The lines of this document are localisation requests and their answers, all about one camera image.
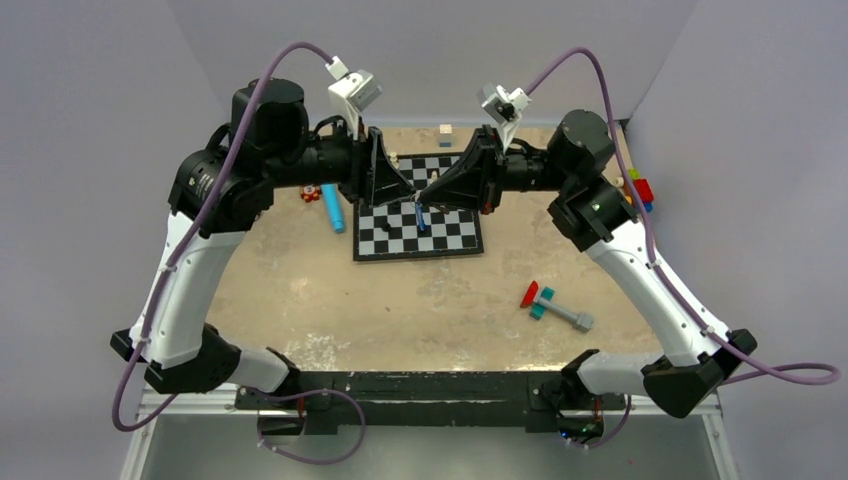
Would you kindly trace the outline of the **blue key tag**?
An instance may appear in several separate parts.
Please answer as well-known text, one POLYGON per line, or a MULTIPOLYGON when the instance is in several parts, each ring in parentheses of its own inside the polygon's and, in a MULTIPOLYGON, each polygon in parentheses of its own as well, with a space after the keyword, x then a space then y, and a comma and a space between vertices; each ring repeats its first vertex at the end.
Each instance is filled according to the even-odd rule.
POLYGON ((415 207, 415 215, 416 215, 416 225, 420 232, 425 232, 428 225, 424 219, 423 209, 420 203, 416 202, 414 204, 415 207))

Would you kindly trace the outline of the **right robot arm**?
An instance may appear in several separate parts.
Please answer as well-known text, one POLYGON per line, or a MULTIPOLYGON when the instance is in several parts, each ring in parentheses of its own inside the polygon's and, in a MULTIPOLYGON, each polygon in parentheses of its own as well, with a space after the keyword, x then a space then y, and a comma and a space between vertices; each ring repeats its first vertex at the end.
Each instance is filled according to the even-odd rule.
POLYGON ((489 127, 475 130, 459 160, 418 195, 421 204, 490 214, 506 191, 554 191, 547 211, 559 232, 599 265, 648 322, 661 352, 617 355, 590 349, 567 364, 561 392, 576 407, 602 394, 649 397, 675 418, 696 406, 734 373, 757 342, 701 308, 687 312, 678 297, 697 301, 660 255, 646 245, 633 204, 603 175, 616 147, 607 124, 587 110, 568 112, 542 150, 509 149, 489 127))

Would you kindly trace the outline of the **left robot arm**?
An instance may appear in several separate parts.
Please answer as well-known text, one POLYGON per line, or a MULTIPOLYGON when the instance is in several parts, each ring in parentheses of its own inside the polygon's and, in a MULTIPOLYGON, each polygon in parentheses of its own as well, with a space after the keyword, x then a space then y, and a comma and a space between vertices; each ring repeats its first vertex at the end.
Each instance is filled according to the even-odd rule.
POLYGON ((334 184, 352 204, 382 206, 410 198, 412 185, 389 161, 382 133, 363 110, 381 86, 364 72, 344 76, 328 94, 334 115, 323 134, 312 124, 298 84, 251 82, 232 98, 229 121, 180 165, 168 196, 166 245, 148 304, 116 331, 111 348, 146 366, 161 394, 205 393, 225 383, 259 390, 272 408, 292 405, 299 372, 283 354, 225 340, 207 315, 219 282, 247 232, 278 188, 334 184))

